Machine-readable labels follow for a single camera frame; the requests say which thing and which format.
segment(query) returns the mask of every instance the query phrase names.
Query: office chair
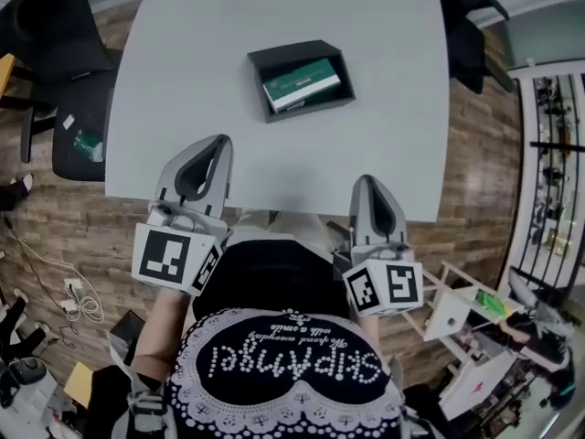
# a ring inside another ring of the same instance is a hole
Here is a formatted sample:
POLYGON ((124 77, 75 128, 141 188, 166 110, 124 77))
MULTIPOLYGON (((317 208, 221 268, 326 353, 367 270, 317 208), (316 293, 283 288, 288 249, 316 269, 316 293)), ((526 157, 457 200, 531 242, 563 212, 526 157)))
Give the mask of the office chair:
POLYGON ((484 34, 467 19, 470 12, 490 6, 509 19, 497 0, 441 0, 449 74, 477 94, 483 92, 486 76, 493 77, 506 91, 513 92, 514 82, 495 60, 485 54, 484 34))
POLYGON ((91 162, 74 148, 74 140, 83 130, 105 145, 121 52, 101 43, 88 0, 11 0, 0 10, 0 34, 0 56, 13 54, 37 77, 31 97, 57 108, 55 117, 41 120, 37 118, 46 117, 50 109, 27 110, 21 160, 30 162, 35 134, 55 128, 55 174, 72 180, 104 180, 105 163, 91 162))

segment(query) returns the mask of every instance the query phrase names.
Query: fluorescent light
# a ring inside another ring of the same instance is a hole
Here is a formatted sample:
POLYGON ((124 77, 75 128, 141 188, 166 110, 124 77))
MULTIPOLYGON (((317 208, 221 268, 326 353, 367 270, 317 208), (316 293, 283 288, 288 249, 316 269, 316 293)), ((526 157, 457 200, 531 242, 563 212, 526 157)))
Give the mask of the fluorescent light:
POLYGON ((547 425, 547 427, 544 429, 544 431, 542 433, 540 433, 539 439, 542 439, 545 435, 547 435, 548 430, 555 423, 555 421, 557 420, 557 418, 558 418, 559 415, 560 415, 560 413, 557 413, 557 414, 555 414, 555 416, 553 416, 552 420, 550 420, 550 423, 547 425))

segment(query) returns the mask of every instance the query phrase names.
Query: wood plank flooring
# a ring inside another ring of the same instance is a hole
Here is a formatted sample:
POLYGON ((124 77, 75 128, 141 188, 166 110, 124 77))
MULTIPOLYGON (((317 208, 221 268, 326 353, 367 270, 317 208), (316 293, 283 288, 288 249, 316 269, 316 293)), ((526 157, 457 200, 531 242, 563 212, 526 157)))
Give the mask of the wood plank flooring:
MULTIPOLYGON (((136 8, 137 4, 125 5, 96 15, 109 47, 123 48, 136 8)), ((493 57, 504 59, 502 45, 489 33, 487 45, 493 57)), ((24 84, 12 84, 7 93, 26 94, 27 89, 24 84)), ((422 104, 424 95, 432 95, 421 94, 422 104)), ((516 206, 521 148, 519 102, 492 80, 485 82, 482 96, 452 80, 450 94, 451 120, 439 218, 436 223, 409 223, 409 239, 427 270, 438 272, 445 259, 495 285, 516 206)), ((35 138, 30 164, 20 163, 22 118, 18 112, 0 110, 0 183, 33 172, 35 187, 27 202, 6 216, 18 236, 44 258, 75 264, 100 293, 106 315, 101 325, 85 319, 74 323, 78 335, 74 334, 39 287, 16 242, 0 230, 0 250, 6 252, 0 261, 0 288, 6 298, 14 301, 12 290, 21 288, 31 299, 27 308, 30 318, 46 322, 60 337, 75 344, 71 349, 59 342, 42 353, 63 383, 78 360, 93 369, 111 363, 106 333, 127 310, 143 318, 148 315, 154 292, 130 275, 134 225, 144 221, 146 202, 106 198, 103 184, 56 177, 51 170, 52 132, 35 138)), ((417 186, 416 177, 412 186, 417 186)), ((229 210, 228 214, 228 220, 233 221, 236 212, 229 210)), ((34 256, 31 261, 51 296, 57 301, 65 299, 63 279, 73 276, 72 272, 34 256)), ((420 321, 424 312, 416 314, 420 321)), ((23 332, 32 329, 32 322, 26 321, 23 332)), ((401 316, 384 317, 381 334, 384 353, 388 357, 395 354, 402 361, 407 385, 435 380, 452 360, 441 343, 422 343, 401 316)))

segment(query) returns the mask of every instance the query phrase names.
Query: beige pants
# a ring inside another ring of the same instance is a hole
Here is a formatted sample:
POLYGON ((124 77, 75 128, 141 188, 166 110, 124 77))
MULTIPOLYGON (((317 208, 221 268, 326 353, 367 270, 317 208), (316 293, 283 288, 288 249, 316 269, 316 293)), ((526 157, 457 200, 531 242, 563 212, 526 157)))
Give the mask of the beige pants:
POLYGON ((328 262, 333 261, 333 242, 326 226, 317 215, 281 212, 268 226, 270 212, 263 209, 243 209, 228 238, 227 246, 244 241, 297 241, 309 251, 328 262))

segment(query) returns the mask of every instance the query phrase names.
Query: black cardboard box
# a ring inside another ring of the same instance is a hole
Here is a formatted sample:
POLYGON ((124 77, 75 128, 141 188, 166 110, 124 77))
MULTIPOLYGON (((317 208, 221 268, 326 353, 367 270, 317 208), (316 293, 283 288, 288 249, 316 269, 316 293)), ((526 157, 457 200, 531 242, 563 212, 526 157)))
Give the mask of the black cardboard box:
POLYGON ((356 98, 349 73, 347 72, 346 61, 341 50, 331 44, 327 44, 323 40, 312 40, 277 48, 266 48, 251 52, 248 54, 248 57, 254 67, 256 89, 267 123, 277 122, 309 112, 340 107, 356 98), (341 85, 332 91, 324 102, 299 107, 288 112, 274 112, 266 97, 263 84, 266 81, 290 73, 303 65, 319 59, 329 59, 335 73, 341 80, 341 85))

